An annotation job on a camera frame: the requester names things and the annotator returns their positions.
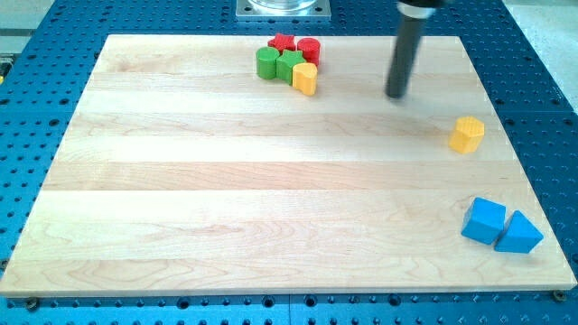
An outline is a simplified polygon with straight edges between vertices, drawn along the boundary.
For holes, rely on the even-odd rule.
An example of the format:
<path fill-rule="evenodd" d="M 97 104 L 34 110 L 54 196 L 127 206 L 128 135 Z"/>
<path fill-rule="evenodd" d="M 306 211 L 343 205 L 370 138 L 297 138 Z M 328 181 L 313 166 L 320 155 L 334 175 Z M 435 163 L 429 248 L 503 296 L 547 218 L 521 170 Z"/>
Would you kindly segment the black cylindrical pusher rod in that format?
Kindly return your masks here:
<path fill-rule="evenodd" d="M 388 97 L 399 99 L 406 94 L 424 27 L 443 6 L 444 0 L 397 1 L 400 24 L 385 86 Z"/>

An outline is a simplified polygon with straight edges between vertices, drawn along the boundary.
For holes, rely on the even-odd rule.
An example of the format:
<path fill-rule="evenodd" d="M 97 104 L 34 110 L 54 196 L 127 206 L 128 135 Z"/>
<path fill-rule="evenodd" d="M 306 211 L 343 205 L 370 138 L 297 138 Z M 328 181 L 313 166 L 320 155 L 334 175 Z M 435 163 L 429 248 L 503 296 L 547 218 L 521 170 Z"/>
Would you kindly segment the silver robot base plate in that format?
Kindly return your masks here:
<path fill-rule="evenodd" d="M 331 19 L 329 0 L 235 0 L 233 5 L 239 21 Z"/>

